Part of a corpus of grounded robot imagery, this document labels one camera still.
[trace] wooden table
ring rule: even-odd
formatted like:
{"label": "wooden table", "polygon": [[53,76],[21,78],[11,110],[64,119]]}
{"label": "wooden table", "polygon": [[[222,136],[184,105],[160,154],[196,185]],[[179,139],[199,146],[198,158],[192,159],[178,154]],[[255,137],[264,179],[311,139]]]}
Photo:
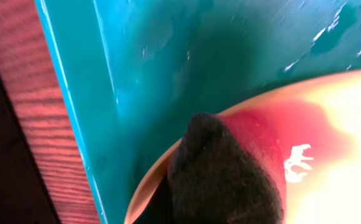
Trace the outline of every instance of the wooden table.
{"label": "wooden table", "polygon": [[62,223],[99,223],[34,0],[0,0],[0,77]]}

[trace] teal tray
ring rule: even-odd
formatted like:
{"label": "teal tray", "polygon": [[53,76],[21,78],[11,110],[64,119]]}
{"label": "teal tray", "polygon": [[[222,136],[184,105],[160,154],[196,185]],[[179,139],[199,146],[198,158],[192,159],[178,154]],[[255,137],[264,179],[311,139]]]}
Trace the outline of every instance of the teal tray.
{"label": "teal tray", "polygon": [[197,111],[361,68],[361,1],[36,1],[102,223]]}

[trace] red wood grain surface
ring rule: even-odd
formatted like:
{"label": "red wood grain surface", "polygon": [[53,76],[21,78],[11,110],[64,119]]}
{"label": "red wood grain surface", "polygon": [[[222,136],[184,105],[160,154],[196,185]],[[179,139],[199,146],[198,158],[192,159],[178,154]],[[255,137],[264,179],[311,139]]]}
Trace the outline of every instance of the red wood grain surface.
{"label": "red wood grain surface", "polygon": [[99,223],[34,0],[0,0],[0,76],[62,223]]}

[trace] blue tray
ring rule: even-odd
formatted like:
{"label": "blue tray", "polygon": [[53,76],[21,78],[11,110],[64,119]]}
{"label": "blue tray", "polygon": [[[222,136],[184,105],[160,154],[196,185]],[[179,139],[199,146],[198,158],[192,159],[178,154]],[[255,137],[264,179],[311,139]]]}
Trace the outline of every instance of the blue tray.
{"label": "blue tray", "polygon": [[196,111],[361,68],[361,1],[36,1],[102,223]]}

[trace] dark brown fuzzy object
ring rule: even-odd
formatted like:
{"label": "dark brown fuzzy object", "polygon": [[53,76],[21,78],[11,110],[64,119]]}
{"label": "dark brown fuzzy object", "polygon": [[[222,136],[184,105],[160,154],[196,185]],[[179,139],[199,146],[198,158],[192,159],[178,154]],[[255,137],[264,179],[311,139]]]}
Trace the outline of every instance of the dark brown fuzzy object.
{"label": "dark brown fuzzy object", "polygon": [[195,115],[168,172],[176,224],[280,224],[283,209],[269,175],[223,123]]}

